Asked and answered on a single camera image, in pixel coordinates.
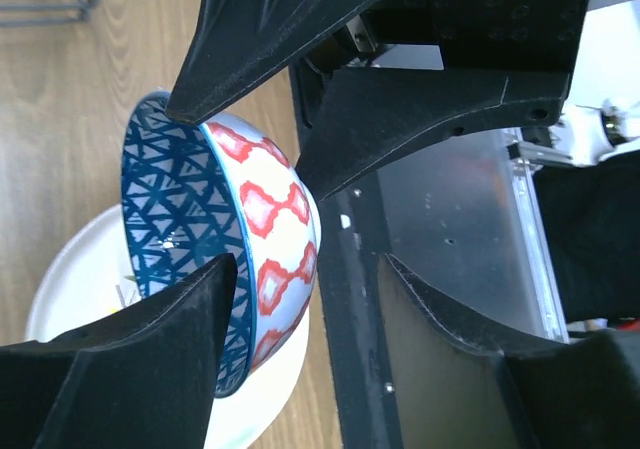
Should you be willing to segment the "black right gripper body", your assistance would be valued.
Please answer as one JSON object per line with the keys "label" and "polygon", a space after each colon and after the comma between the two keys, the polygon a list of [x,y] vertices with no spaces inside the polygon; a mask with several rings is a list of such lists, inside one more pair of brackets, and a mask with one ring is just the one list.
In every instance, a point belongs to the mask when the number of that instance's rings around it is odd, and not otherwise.
{"label": "black right gripper body", "polygon": [[289,68],[299,128],[311,128],[334,71],[427,66],[574,71],[589,0],[379,0]]}

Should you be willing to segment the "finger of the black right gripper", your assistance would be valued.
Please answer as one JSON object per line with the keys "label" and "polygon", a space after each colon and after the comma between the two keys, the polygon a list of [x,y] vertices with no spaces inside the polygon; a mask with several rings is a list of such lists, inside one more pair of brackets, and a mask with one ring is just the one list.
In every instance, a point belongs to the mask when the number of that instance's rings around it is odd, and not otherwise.
{"label": "finger of the black right gripper", "polygon": [[296,171],[323,200],[453,137],[552,125],[569,85],[567,73],[344,68],[326,89]]}
{"label": "finger of the black right gripper", "polygon": [[167,116],[204,122],[377,1],[201,0]]}

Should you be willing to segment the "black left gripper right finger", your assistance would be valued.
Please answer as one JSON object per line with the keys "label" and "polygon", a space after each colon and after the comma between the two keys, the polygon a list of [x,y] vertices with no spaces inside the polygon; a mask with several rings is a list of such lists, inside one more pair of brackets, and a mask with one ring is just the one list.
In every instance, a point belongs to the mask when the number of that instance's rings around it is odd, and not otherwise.
{"label": "black left gripper right finger", "polygon": [[380,304],[407,448],[635,448],[639,336],[565,344],[499,323],[391,254]]}

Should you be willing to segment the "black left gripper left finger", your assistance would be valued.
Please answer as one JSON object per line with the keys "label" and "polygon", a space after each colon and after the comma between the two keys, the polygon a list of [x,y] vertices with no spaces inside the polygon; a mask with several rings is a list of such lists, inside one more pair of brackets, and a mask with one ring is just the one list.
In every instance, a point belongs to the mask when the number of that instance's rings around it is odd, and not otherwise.
{"label": "black left gripper left finger", "polygon": [[94,323],[2,347],[2,447],[203,447],[236,278],[221,254]]}

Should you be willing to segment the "cream plate with branch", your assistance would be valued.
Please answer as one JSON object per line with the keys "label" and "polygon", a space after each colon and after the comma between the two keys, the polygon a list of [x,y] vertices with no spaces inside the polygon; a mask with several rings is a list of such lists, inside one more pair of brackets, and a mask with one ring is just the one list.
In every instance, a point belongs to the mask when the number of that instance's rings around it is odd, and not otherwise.
{"label": "cream plate with branch", "polygon": [[291,396],[309,323],[233,395],[214,394],[231,314],[228,258],[140,301],[122,212],[88,223],[56,256],[32,304],[29,348],[55,368],[37,448],[246,448]]}

